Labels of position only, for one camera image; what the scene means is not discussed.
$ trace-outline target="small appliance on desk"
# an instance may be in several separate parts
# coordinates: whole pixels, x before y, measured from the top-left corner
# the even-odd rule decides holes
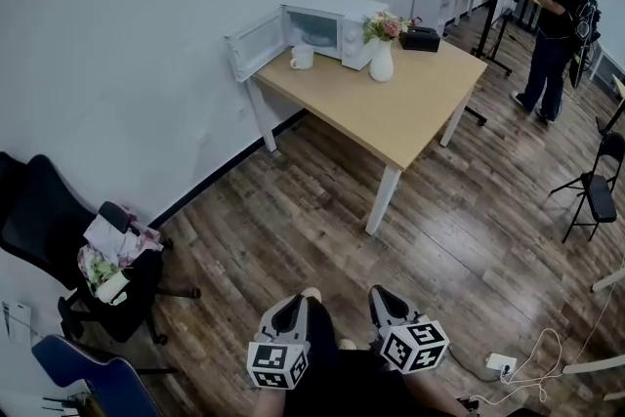
[[[410,26],[406,33],[399,37],[401,47],[409,51],[427,51],[437,53],[440,37],[433,28]]]
[[[243,82],[287,47],[308,44],[316,53],[363,69],[377,49],[364,42],[364,19],[389,9],[371,0],[309,0],[282,5],[227,36],[234,77]]]

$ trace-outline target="shoe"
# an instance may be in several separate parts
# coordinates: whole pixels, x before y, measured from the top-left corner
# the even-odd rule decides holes
[[[341,351],[355,351],[357,346],[351,339],[341,339],[339,341],[339,350]]]
[[[321,302],[321,292],[319,292],[318,288],[309,287],[306,290],[304,290],[304,292],[302,292],[302,295],[304,297],[314,297],[319,302]]]
[[[538,118],[540,118],[543,122],[551,122],[554,123],[556,121],[555,118],[547,118],[547,116],[545,115],[545,113],[543,113],[542,109],[537,109],[536,110],[536,114],[538,115]]]
[[[518,104],[521,108],[523,108],[523,110],[526,113],[529,113],[529,110],[525,107],[525,105],[519,99],[520,95],[521,95],[521,93],[519,91],[513,91],[513,92],[510,93],[510,99],[512,101],[514,101],[516,104]]]

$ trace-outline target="white cable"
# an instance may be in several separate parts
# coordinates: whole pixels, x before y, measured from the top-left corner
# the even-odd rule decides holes
[[[619,268],[619,270],[622,270],[623,267],[625,267],[625,254],[623,255],[623,260],[621,262],[621,266]],[[582,353],[584,353],[584,350],[586,350],[586,347],[588,346],[588,343],[590,342],[591,337],[593,337],[593,334],[595,333],[595,331],[597,330],[597,328],[599,327],[599,324],[602,321],[602,318],[604,317],[605,312],[607,311],[607,307],[609,306],[609,301],[612,297],[612,293],[614,292],[614,288],[616,288],[616,283],[614,283],[612,285],[611,290],[609,291],[609,294],[607,295],[607,300],[605,301],[605,306],[602,309],[602,313],[599,315],[599,318],[597,320],[597,323],[595,323],[595,326],[593,328],[593,330],[591,331],[590,335],[588,336],[588,338],[586,339],[586,342],[584,343],[584,346],[582,346],[582,349],[580,350],[580,352],[577,354],[577,356],[575,357],[575,359],[573,360],[573,362],[571,363],[571,365],[575,364],[575,362],[577,361],[577,359],[579,359],[579,357],[582,355]],[[558,346],[560,347],[560,353],[558,354],[558,361],[556,361],[556,364],[553,366],[553,368],[547,372],[545,375],[543,375],[542,377],[537,377],[535,379],[523,379],[521,381],[513,381],[513,379],[515,378],[515,376],[521,372],[521,370],[529,363],[529,361],[532,359],[532,357],[534,356],[534,353],[536,352],[536,349],[538,348],[538,345],[540,344],[540,341],[543,338],[543,335],[546,332],[552,332],[555,336],[556,339],[558,340]],[[551,375],[552,372],[554,370],[556,370],[556,368],[558,368],[558,365],[560,365],[560,361],[562,359],[563,356],[563,345],[560,341],[560,336],[558,335],[558,332],[556,332],[553,328],[546,328],[545,330],[543,330],[540,335],[538,336],[538,340],[536,341],[536,344],[534,344],[533,349],[531,350],[531,353],[529,354],[529,357],[527,358],[527,360],[525,361],[525,363],[523,365],[521,365],[514,374],[512,374],[510,376],[510,379],[508,379],[507,381],[504,379],[504,374],[503,372],[501,373],[501,375],[499,376],[499,380],[505,384],[506,386],[510,385],[510,384],[521,384],[521,383],[525,383],[525,382],[534,382],[534,381],[538,381],[537,383],[534,384],[527,384],[525,386],[519,386],[518,388],[516,388],[514,391],[512,391],[511,393],[509,393],[508,395],[502,397],[499,401],[497,402],[492,402],[489,399],[485,398],[484,396],[481,395],[473,395],[470,396],[469,399],[481,399],[482,401],[484,401],[485,403],[489,404],[489,405],[498,405],[499,403],[501,403],[502,401],[505,401],[506,399],[508,399],[510,396],[512,396],[514,393],[516,393],[518,390],[522,390],[524,388],[533,388],[533,387],[538,387],[538,397],[540,398],[541,402],[545,402],[547,400],[547,392],[545,391],[545,389],[543,388],[542,384],[543,381],[545,381],[545,379],[557,379],[559,377],[562,377],[562,375],[564,375],[562,372],[558,375]]]

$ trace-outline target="white mug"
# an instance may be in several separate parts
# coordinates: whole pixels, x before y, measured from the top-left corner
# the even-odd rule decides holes
[[[293,59],[291,60],[291,67],[293,69],[309,69],[313,67],[313,46],[309,46],[308,44],[295,46],[291,50],[291,54],[293,55]]]

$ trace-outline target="open microwave door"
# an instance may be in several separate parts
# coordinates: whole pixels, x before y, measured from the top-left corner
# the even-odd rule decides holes
[[[226,37],[234,78],[244,82],[287,47],[284,9],[279,8]]]

